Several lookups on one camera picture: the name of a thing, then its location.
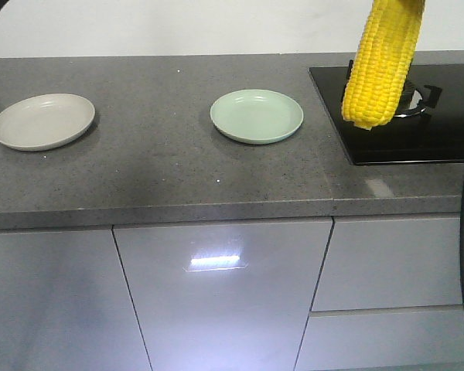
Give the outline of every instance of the kitchen counter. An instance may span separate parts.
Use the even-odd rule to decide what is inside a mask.
[[[61,148],[0,145],[0,230],[458,212],[463,164],[349,164],[308,68],[350,57],[0,60],[0,112],[48,93],[79,94],[97,109],[90,130]],[[422,52],[415,63],[464,63],[464,52]],[[249,88],[298,101],[301,128],[263,146],[221,135],[211,104]]]

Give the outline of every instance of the corn cob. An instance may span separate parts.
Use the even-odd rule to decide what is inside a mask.
[[[342,116],[370,130],[395,114],[415,53],[425,0],[374,0],[343,99]]]

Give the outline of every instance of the cabinet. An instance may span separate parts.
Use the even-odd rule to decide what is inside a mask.
[[[0,233],[0,371],[149,363],[110,230]]]
[[[154,371],[293,369],[331,226],[115,229]]]
[[[464,362],[459,218],[336,218],[296,371]]]
[[[464,362],[459,308],[309,318],[296,371]]]

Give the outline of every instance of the plate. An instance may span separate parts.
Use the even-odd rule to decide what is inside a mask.
[[[301,126],[301,106],[271,90],[239,90],[218,98],[211,106],[215,127],[228,138],[252,145],[286,139]]]
[[[0,143],[20,151],[44,151],[80,137],[91,125],[94,106],[73,94],[46,94],[0,113]]]

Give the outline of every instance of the light green plate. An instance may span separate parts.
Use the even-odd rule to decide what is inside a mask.
[[[286,139],[301,126],[301,106],[270,90],[239,90],[215,101],[210,109],[215,127],[229,138],[252,145]]]

